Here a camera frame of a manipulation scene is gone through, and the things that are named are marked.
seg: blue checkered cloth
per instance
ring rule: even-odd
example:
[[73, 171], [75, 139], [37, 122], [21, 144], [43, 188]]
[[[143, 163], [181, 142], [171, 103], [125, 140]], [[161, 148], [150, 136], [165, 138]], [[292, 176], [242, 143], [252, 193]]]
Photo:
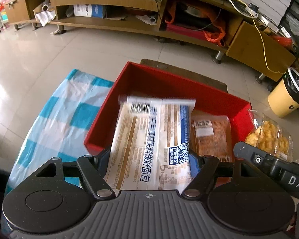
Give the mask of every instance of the blue checkered cloth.
[[[87, 155], [83, 145], [113, 82], [74, 69], [34, 121], [12, 168], [6, 193], [52, 157], [63, 162]], [[67, 178], [78, 185], [78, 179]]]

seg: trash can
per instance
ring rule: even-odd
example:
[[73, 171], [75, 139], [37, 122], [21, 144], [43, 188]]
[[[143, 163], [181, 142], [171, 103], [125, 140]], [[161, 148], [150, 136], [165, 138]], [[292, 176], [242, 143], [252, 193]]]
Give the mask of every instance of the trash can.
[[283, 79], [269, 94], [268, 103], [280, 118], [299, 108], [299, 73], [295, 69], [288, 68]]

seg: metal cabinet leg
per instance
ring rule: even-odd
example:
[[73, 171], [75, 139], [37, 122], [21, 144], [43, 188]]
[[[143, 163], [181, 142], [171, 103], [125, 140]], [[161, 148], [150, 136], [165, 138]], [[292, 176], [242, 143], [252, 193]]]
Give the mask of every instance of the metal cabinet leg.
[[216, 64], [220, 64], [221, 63], [221, 60], [222, 60], [222, 57], [224, 56], [224, 52], [218, 52], [216, 57], [214, 57], [213, 61], [216, 63]]
[[37, 26], [37, 23], [31, 23], [32, 24], [32, 30], [36, 30], [37, 28], [39, 28], [38, 26]]
[[260, 76], [256, 76], [256, 81], [259, 84], [262, 84], [262, 81], [265, 79], [265, 75], [262, 73]]
[[61, 35], [63, 33], [66, 33], [66, 30], [64, 29], [63, 25], [57, 25], [57, 26], [58, 26], [58, 29], [56, 31], [52, 32], [51, 34], [53, 34], [53, 35], [57, 35], [57, 34]]

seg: orange plastic bag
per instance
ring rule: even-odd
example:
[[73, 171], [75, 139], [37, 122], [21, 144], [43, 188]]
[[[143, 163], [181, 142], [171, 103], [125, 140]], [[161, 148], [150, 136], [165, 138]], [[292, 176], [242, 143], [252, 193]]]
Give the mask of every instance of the orange plastic bag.
[[292, 48], [292, 39], [281, 37], [281, 36], [271, 36], [275, 41], [277, 41], [281, 46], [285, 47], [286, 49], [290, 50]]
[[165, 22], [168, 24], [172, 24], [175, 20], [175, 13], [176, 13], [176, 4], [178, 2], [185, 3], [188, 6], [194, 7], [198, 10], [201, 11], [202, 15], [206, 15], [208, 17], [212, 24], [217, 27], [220, 31], [220, 33], [211, 33], [205, 30], [202, 30], [201, 32], [204, 33], [206, 39], [209, 42], [215, 43], [218, 46], [224, 46], [224, 43], [221, 42], [221, 40], [225, 37], [226, 32], [226, 22], [221, 18], [217, 17], [218, 12], [215, 11], [214, 6], [211, 6], [209, 4], [205, 4], [199, 1], [194, 1], [194, 0], [172, 0], [168, 5], [166, 6], [166, 10], [169, 13], [170, 17], [169, 19], [165, 18]]

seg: pastry package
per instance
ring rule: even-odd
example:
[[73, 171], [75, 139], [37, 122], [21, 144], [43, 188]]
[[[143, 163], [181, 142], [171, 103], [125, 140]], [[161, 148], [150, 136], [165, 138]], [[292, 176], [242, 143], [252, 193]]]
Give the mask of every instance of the pastry package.
[[292, 162], [292, 138], [277, 122], [257, 110], [249, 110], [254, 129], [245, 142], [268, 154]]
[[233, 162], [228, 117], [192, 114], [191, 149], [199, 156], [211, 155], [221, 162]]
[[191, 182], [195, 100], [128, 96], [121, 102], [105, 181], [119, 190], [179, 190]]

